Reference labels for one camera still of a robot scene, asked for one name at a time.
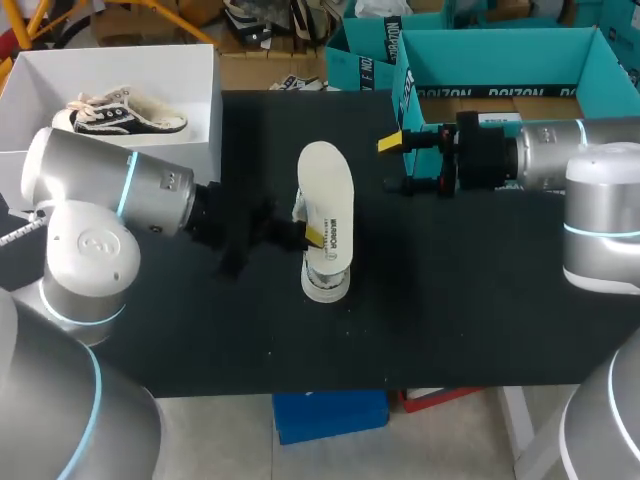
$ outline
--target floor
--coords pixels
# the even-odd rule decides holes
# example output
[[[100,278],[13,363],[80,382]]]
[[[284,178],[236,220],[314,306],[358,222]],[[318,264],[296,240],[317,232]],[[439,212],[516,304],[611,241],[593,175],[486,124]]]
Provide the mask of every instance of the floor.
[[[565,387],[529,387],[538,428]],[[381,429],[281,446],[270,395],[163,399],[173,433],[171,480],[513,480],[494,389],[421,412],[394,411]],[[565,480],[556,465],[546,480]]]

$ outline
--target red object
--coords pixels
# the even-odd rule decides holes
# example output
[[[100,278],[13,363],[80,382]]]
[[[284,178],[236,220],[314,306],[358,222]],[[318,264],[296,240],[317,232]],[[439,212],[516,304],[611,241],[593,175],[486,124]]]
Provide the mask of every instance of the red object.
[[[402,406],[407,413],[413,413],[418,410],[424,410],[425,408],[448,402],[449,400],[453,400],[458,397],[464,397],[465,395],[469,395],[470,393],[478,392],[480,390],[483,390],[483,387],[444,389],[413,400],[407,399],[406,392],[401,390],[398,392],[398,400],[400,400],[400,403],[402,403]]]
[[[18,46],[18,40],[13,34],[13,30],[7,30],[0,35],[0,61],[9,58],[11,52]]]

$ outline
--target shoe sole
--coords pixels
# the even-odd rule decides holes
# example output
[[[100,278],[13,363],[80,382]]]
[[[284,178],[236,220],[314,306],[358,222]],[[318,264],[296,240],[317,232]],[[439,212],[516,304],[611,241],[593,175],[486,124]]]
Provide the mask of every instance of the shoe sole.
[[[307,145],[298,160],[298,185],[307,223],[324,235],[324,247],[309,247],[309,266],[320,275],[345,271],[353,259],[351,170],[340,151],[327,142]]]

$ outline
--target white shoe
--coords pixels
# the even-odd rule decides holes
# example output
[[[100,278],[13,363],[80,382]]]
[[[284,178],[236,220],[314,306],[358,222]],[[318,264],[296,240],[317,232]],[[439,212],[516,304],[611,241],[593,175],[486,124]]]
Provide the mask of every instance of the white shoe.
[[[303,254],[302,289],[316,302],[331,303],[347,294],[353,259],[353,180],[347,161],[327,142],[307,145],[298,160],[300,187],[294,221],[323,232],[324,247]]]
[[[189,140],[186,115],[127,86],[97,97],[81,93],[56,113],[51,126],[116,145]]]

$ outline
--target black table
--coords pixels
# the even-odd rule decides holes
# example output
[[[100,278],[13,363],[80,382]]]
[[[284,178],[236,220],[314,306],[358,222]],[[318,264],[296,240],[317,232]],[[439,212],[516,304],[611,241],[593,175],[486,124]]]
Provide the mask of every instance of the black table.
[[[266,188],[282,215],[307,143],[346,156],[353,285],[316,304],[300,288],[300,254],[268,245],[224,283],[219,253],[136,232],[140,275],[97,352],[154,395],[579,383],[640,326],[640,299],[565,281],[561,195],[383,193],[383,177],[403,171],[375,154],[395,126],[387,94],[227,93],[224,106],[223,181]],[[0,230],[20,224],[3,215]],[[0,286],[36,279],[43,260],[43,231],[0,249]]]

